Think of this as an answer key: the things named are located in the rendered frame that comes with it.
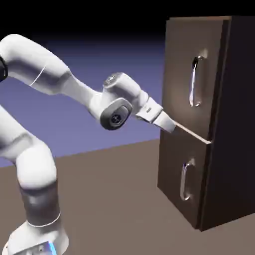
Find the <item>dark wood cabinet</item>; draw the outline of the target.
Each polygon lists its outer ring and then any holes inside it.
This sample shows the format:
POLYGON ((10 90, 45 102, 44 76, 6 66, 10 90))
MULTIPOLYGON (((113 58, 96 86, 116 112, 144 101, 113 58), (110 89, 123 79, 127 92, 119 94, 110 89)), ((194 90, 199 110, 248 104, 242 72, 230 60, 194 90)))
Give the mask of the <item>dark wood cabinet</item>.
POLYGON ((255 213, 255 16, 228 16, 229 37, 217 97, 201 210, 201 231, 255 213))

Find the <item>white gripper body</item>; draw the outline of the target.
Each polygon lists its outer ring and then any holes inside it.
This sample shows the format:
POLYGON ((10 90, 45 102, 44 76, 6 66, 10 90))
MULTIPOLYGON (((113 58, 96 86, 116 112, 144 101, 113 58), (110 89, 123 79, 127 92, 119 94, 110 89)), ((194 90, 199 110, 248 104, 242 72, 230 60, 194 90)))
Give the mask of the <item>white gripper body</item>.
POLYGON ((176 128, 175 121, 171 119, 165 111, 161 111, 161 113, 153 121, 153 124, 169 133, 172 133, 176 128))

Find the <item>dark wood cabinet door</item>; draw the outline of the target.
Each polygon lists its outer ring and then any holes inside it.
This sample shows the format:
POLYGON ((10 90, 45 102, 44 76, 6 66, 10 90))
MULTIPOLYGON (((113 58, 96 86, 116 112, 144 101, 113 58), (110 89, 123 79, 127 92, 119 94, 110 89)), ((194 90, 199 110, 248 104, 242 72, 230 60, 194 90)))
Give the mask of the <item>dark wood cabinet door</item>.
POLYGON ((173 133, 160 133, 157 186, 196 229, 200 228, 210 152, 211 143, 205 143, 180 128, 173 133), (185 188, 191 197, 182 201, 179 195, 181 170, 190 160, 194 160, 195 166, 188 168, 185 188))
POLYGON ((220 17, 171 18, 167 22, 163 106, 178 123, 205 140, 211 140, 217 97, 231 19, 220 17), (189 104, 192 61, 205 57, 202 103, 189 104))

